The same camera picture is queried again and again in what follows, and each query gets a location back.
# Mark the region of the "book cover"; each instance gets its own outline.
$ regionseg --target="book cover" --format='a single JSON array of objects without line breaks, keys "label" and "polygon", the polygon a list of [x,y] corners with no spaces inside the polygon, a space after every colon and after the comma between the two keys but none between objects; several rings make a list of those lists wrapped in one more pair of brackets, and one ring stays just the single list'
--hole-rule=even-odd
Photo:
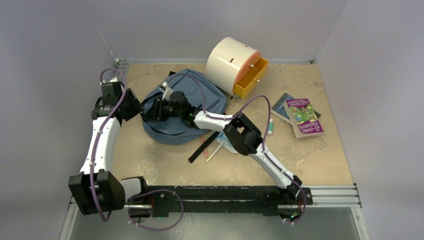
[{"label": "book cover", "polygon": [[302,134],[307,135],[324,132],[307,98],[289,99],[286,100],[286,103]]},{"label": "book cover", "polygon": [[[287,115],[287,112],[284,109],[283,104],[284,104],[285,101],[292,100],[292,99],[295,99],[295,98],[293,96],[291,96],[290,94],[288,94],[288,93],[285,92],[282,95],[282,97],[276,102],[276,104],[271,109],[271,112],[273,114],[275,114],[277,117],[279,117],[280,119],[284,120],[286,123],[288,123],[290,125],[292,123],[290,122],[289,116]],[[319,114],[316,111],[314,111],[314,112],[315,112],[316,117],[319,119],[320,116],[321,116],[321,114]]]}]

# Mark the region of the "white pen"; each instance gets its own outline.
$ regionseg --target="white pen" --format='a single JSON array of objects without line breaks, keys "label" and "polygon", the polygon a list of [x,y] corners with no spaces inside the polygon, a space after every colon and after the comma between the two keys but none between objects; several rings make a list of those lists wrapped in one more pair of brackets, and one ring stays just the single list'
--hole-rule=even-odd
[{"label": "white pen", "polygon": [[207,158],[206,162],[209,163],[209,161],[215,156],[215,154],[217,154],[217,152],[223,147],[225,141],[222,141],[219,146],[215,149],[215,151],[213,151],[212,155],[210,155],[210,157]]}]

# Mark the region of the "green marker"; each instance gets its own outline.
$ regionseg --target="green marker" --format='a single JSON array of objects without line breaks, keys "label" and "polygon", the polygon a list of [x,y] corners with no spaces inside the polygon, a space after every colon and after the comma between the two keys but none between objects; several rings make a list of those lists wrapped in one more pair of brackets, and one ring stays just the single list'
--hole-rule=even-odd
[{"label": "green marker", "polygon": [[269,119],[269,127],[268,127],[268,135],[273,134],[273,128],[274,128],[274,121],[273,119]]}]

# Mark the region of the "tan surface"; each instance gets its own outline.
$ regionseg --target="tan surface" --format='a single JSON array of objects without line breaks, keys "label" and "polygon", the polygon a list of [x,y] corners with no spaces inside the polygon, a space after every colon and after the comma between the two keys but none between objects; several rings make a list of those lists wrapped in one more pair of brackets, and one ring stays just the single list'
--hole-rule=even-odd
[{"label": "tan surface", "polygon": [[[142,100],[167,76],[185,68],[204,73],[205,64],[132,64],[128,86]],[[352,185],[339,134],[316,65],[270,64],[264,78],[245,99],[228,100],[226,112],[235,113],[251,97],[264,94],[271,105],[284,92],[309,98],[322,114],[324,135],[296,139],[293,128],[274,116],[273,135],[266,144],[277,159],[306,185]],[[266,127],[267,105],[254,100],[244,111],[262,133]],[[117,179],[144,176],[151,185],[273,185],[272,179],[251,158],[222,148],[206,163],[201,154],[194,163],[187,159],[200,146],[200,138],[183,145],[163,145],[145,133],[140,117],[124,122],[119,132],[112,163]],[[217,148],[214,141],[209,154]]]}]

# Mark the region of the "gray floor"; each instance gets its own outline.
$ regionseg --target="gray floor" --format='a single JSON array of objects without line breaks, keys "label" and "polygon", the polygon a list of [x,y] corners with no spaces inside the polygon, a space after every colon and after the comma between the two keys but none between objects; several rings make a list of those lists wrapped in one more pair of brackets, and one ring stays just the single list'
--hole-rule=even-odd
[{"label": "gray floor", "polygon": [[[277,217],[241,213],[185,213],[174,228],[156,232],[128,224],[128,210],[114,211],[108,222],[99,215],[78,212],[72,240],[359,240],[350,208],[306,208],[295,226]],[[143,224],[163,228],[172,225],[179,213],[149,218]]]}]

